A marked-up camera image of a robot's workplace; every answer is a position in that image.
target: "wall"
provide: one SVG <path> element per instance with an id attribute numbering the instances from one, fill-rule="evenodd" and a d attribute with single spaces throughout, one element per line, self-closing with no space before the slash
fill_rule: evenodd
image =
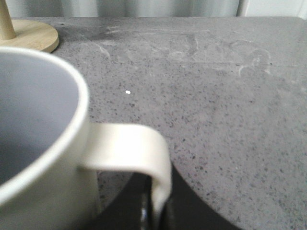
<path id="1" fill-rule="evenodd" d="M 298 16 L 307 18 L 307 0 L 241 0 L 238 16 Z"/>

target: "ceramic mug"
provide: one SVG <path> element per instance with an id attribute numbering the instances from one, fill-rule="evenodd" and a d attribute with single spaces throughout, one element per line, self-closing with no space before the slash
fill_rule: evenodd
<path id="1" fill-rule="evenodd" d="M 158 222 L 171 191 L 167 143 L 93 124 L 80 73 L 54 55 L 0 47 L 0 229 L 79 229 L 99 211 L 96 170 L 150 175 Z"/>

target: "mug rim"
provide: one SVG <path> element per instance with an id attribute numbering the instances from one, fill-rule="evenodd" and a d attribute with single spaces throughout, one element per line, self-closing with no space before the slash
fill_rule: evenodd
<path id="1" fill-rule="evenodd" d="M 0 207 L 26 189 L 39 178 L 69 147 L 86 119 L 89 91 L 81 73 L 67 61 L 43 51 L 27 48 L 0 46 L 0 53 L 25 55 L 52 63 L 66 71 L 78 87 L 78 103 L 70 122 L 59 137 L 36 160 L 15 176 L 0 185 Z"/>

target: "mug handle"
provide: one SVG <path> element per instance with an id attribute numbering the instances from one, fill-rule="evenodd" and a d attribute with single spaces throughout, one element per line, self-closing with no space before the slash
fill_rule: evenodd
<path id="1" fill-rule="evenodd" d="M 90 123 L 80 166 L 91 170 L 139 172 L 152 177 L 153 225 L 171 193 L 171 161 L 165 139 L 136 124 Z"/>

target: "quartz countertop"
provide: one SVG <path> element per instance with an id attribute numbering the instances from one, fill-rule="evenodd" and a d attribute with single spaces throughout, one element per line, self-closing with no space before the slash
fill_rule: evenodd
<path id="1" fill-rule="evenodd" d="M 166 138 L 198 196 L 245 230 L 307 229 L 307 22 L 31 18 L 85 77 L 92 122 Z M 130 173 L 101 173 L 107 205 Z"/>

